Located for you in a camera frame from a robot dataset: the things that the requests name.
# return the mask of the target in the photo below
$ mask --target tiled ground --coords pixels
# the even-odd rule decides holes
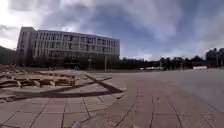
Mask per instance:
[[[57,89],[59,91],[51,95],[37,95],[33,98],[26,97],[27,99],[0,103],[0,127],[68,128],[75,121],[82,122],[103,112],[118,98],[107,94],[106,92],[110,90],[89,79],[78,81],[75,88],[52,86],[2,88],[3,92],[19,92],[19,94],[23,92],[38,94]],[[94,96],[94,93],[99,92],[103,94]],[[85,97],[73,96],[73,94],[85,94]]]
[[[83,128],[223,128],[224,116],[180,88],[154,79],[123,76],[125,95]]]

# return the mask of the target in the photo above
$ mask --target concrete ground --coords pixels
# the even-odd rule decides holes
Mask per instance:
[[[112,83],[122,82],[118,79],[93,77],[97,81],[80,79],[74,87],[2,86],[0,127],[68,128],[74,122],[94,117],[122,97],[126,85],[113,86]]]
[[[53,88],[53,93],[50,88],[50,94],[40,89],[32,91],[32,98],[0,103],[1,127],[67,128],[74,121],[82,128],[224,127],[224,70],[91,75],[112,79],[84,80],[77,88]],[[24,93],[3,88],[1,94],[13,91]]]
[[[223,70],[119,74],[125,95],[83,128],[223,128],[223,76]]]

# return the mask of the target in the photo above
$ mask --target cloudy sky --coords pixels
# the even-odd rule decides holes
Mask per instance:
[[[0,0],[0,45],[21,26],[115,37],[121,57],[203,56],[224,47],[224,0]]]

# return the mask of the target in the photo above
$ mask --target window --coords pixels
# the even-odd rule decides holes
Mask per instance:
[[[49,42],[47,42],[47,46],[46,46],[46,48],[49,48]]]
[[[37,56],[39,56],[39,50],[37,50]]]
[[[89,51],[89,45],[86,45],[86,51]]]
[[[41,41],[41,43],[40,43],[40,47],[41,47],[41,48],[42,48],[42,46],[43,46],[43,43],[44,43],[44,42]]]
[[[45,40],[47,40],[47,38],[48,38],[48,33],[46,33]]]
[[[24,48],[24,47],[25,47],[25,41],[24,41],[24,40],[21,40],[21,42],[20,42],[20,47],[21,47],[21,48]]]
[[[72,44],[71,43],[68,44],[68,49],[70,49],[70,50],[72,49]]]
[[[105,48],[105,47],[103,47],[102,51],[103,51],[103,53],[104,53],[104,52],[106,52],[106,48]]]
[[[64,35],[63,41],[68,41],[68,35]]]
[[[37,41],[35,40],[35,42],[34,42],[34,48],[36,48],[36,46],[37,46]]]
[[[92,51],[95,51],[95,46],[92,46]]]
[[[57,36],[56,34],[53,34],[52,35],[52,40],[56,40],[56,36]]]
[[[73,41],[74,36],[73,35],[69,35],[69,41]]]
[[[81,37],[81,42],[85,43],[85,37]]]
[[[51,48],[55,48],[55,42],[51,42]]]
[[[26,35],[27,35],[27,33],[26,32],[23,32],[22,33],[22,39],[26,38]]]

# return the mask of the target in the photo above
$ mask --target distant building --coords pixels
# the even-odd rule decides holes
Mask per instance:
[[[14,64],[16,60],[16,51],[0,46],[0,64]]]
[[[17,46],[20,65],[53,63],[86,67],[91,62],[94,68],[97,62],[102,66],[105,58],[108,64],[114,65],[119,56],[120,41],[117,39],[32,27],[21,28]]]

